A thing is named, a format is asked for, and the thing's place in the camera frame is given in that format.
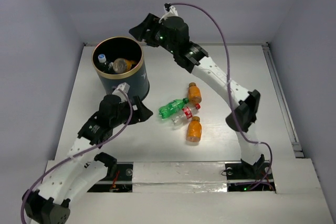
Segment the green plastic bottle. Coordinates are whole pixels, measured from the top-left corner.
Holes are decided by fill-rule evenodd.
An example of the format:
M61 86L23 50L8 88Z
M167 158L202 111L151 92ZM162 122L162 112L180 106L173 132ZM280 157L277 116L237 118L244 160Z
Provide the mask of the green plastic bottle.
M175 99L170 103L168 103L167 105L164 105L159 108L159 116L162 119L167 119L171 117L173 114L183 109L184 106L187 105L188 103L189 103L188 98Z

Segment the large orange bottle blue label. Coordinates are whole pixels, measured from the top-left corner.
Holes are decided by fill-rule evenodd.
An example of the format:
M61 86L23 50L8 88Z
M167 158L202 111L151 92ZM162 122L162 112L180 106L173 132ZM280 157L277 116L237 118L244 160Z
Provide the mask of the large orange bottle blue label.
M112 69L117 74L122 74L128 72L132 69L133 66L137 65L138 63L133 60L127 60L124 58L117 58L112 63Z

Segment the clear bottle red label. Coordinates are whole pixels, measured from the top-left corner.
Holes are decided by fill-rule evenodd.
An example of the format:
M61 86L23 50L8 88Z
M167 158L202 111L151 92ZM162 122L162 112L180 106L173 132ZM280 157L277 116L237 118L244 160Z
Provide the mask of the clear bottle red label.
M193 116L198 113L200 108L201 106L199 103L193 106L185 106L171 117L173 126L178 127L188 122Z

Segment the clear plastic bottle white cap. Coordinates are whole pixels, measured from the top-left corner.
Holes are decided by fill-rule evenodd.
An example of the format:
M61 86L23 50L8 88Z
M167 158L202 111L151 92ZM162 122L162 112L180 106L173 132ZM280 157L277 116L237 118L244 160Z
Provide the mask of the clear plastic bottle white cap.
M98 68L103 73L111 73L110 62L107 60L105 54L98 55Z

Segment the small orange bottle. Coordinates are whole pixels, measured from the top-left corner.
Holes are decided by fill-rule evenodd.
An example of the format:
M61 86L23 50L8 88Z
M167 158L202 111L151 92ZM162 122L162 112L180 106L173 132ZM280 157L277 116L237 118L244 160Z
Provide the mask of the small orange bottle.
M190 103L192 104L201 103L202 101L200 89L197 87L195 82L189 83L187 95Z
M193 116L186 133L186 140L192 143L198 143L202 137L202 125L200 124L200 118Z

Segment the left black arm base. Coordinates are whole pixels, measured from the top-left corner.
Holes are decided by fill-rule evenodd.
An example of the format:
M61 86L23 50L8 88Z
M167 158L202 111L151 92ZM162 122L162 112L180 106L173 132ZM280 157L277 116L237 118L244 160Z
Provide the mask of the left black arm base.
M131 193L133 188L133 163L118 163L113 175L95 183L89 193Z

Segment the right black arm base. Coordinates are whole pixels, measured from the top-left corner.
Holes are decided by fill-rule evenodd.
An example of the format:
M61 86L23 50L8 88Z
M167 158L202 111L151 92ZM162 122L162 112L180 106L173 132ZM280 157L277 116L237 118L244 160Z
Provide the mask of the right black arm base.
M221 175L226 177L228 192L276 191L270 162L265 160L263 154L254 165L242 159L226 163Z

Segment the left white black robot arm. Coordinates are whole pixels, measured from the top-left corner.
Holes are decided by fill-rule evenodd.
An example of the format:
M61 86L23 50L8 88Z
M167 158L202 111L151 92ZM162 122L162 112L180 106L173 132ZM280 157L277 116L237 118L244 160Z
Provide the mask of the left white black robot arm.
M138 97L129 100L116 89L106 95L60 163L46 171L24 193L21 222L29 217L36 223L65 223L74 204L101 179L111 179L117 160L101 151L128 125L145 122L153 115Z

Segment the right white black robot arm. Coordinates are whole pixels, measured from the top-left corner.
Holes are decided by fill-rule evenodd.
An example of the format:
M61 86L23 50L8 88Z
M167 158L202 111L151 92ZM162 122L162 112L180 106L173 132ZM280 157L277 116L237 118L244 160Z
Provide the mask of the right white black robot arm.
M227 78L227 75L208 55L200 45L190 41L189 27L178 16L161 19L148 14L139 25L131 28L129 33L148 46L159 47L169 51L174 61L183 69L208 84L233 111L225 121L236 132L241 150L241 171L248 178L257 176L264 155L256 144L253 124L260 102L257 90L249 91L237 82Z

